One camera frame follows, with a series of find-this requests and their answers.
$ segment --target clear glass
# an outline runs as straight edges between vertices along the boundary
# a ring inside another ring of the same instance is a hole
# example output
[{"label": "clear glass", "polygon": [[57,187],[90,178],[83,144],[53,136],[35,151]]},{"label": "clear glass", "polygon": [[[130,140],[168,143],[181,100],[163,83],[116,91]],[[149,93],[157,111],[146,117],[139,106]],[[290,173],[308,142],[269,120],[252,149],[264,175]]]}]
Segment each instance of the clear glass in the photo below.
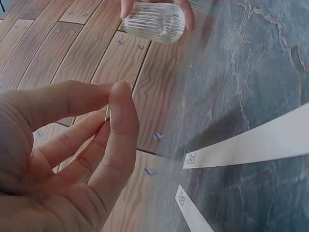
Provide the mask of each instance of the clear glass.
[{"label": "clear glass", "polygon": [[134,3],[131,14],[123,20],[128,34],[164,44],[177,42],[183,34],[182,9],[173,3]]}]

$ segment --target transparent plastic sheet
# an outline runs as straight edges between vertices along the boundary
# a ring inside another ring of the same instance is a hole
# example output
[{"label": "transparent plastic sheet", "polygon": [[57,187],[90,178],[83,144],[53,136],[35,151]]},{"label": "transparent plastic sheet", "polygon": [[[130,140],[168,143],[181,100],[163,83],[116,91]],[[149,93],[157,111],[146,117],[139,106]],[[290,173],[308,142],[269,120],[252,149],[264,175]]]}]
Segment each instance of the transparent plastic sheet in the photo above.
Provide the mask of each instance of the transparent plastic sheet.
[{"label": "transparent plastic sheet", "polygon": [[214,7],[211,1],[205,1],[203,11],[207,12],[203,18],[196,21],[195,34],[191,38],[186,54],[179,67],[179,74],[175,82],[172,99],[169,104],[168,118],[163,130],[166,139],[160,143],[157,155],[161,156],[158,173],[152,176],[148,184],[147,196],[140,218],[140,232],[184,232],[190,231],[184,221],[183,216],[175,201],[177,187],[182,179],[180,172],[170,173],[171,167],[181,170],[183,166],[183,156],[177,155],[176,149],[183,147],[182,140],[172,137],[175,136],[175,128],[181,121],[182,114],[179,112],[183,104],[183,93],[186,84],[190,81],[190,76],[202,69],[205,57],[205,49],[211,31],[209,30],[210,21],[214,23]]},{"label": "transparent plastic sheet", "polygon": [[176,4],[136,2],[123,25],[130,35],[172,44],[182,36],[185,20],[182,9]]}]

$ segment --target deck screw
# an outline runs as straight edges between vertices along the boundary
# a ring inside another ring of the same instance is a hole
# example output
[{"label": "deck screw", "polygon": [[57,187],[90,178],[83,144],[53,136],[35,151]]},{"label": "deck screw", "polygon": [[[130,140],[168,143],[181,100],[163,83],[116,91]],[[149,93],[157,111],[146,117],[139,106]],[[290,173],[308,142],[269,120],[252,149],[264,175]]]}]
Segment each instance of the deck screw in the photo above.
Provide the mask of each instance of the deck screw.
[{"label": "deck screw", "polygon": [[162,135],[162,134],[156,132],[156,133],[153,134],[153,138],[154,138],[155,140],[161,140],[161,139],[164,139],[164,138],[165,138],[165,135]]},{"label": "deck screw", "polygon": [[144,172],[145,172],[146,174],[148,174],[148,175],[155,175],[155,174],[158,173],[157,171],[152,170],[152,169],[150,169],[150,168],[145,168],[145,169],[144,169]]},{"label": "deck screw", "polygon": [[43,132],[38,130],[38,136],[41,137],[43,135]]}]

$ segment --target fingernail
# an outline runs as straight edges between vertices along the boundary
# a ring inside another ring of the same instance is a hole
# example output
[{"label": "fingernail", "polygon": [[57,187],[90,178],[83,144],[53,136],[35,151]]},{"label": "fingernail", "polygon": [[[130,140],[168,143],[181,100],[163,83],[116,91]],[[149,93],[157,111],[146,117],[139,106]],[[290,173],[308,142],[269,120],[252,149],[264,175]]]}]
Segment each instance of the fingernail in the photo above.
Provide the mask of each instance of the fingernail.
[{"label": "fingernail", "polygon": [[130,85],[130,82],[128,82],[128,81],[125,81],[124,80],[124,82],[126,83],[126,85],[131,89],[131,85]]}]

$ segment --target finger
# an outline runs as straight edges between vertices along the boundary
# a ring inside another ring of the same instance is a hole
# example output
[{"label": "finger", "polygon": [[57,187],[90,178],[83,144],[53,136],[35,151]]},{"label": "finger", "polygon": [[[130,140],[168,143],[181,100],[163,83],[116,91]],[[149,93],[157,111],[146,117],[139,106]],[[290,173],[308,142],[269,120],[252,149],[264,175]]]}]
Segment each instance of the finger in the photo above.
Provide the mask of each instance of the finger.
[{"label": "finger", "polygon": [[120,17],[122,19],[128,17],[133,8],[134,0],[121,0],[121,13]]},{"label": "finger", "polygon": [[33,90],[3,93],[32,131],[65,117],[83,115],[103,108],[113,84],[65,81]]},{"label": "finger", "polygon": [[73,156],[86,140],[99,131],[105,122],[104,116],[104,110],[94,112],[47,143],[35,147],[29,157],[28,173],[35,176],[36,168],[53,169]]},{"label": "finger", "polygon": [[107,121],[89,144],[57,174],[58,179],[64,180],[63,187],[66,187],[65,184],[84,183],[90,178],[102,161],[110,131],[111,125]]},{"label": "finger", "polygon": [[194,30],[195,28],[195,18],[194,13],[191,7],[191,4],[188,0],[176,0],[176,3],[182,8],[183,14],[185,17],[185,26],[189,30]]},{"label": "finger", "polygon": [[88,181],[108,214],[134,170],[139,134],[139,121],[128,83],[113,86],[109,106],[111,134],[104,158]]}]

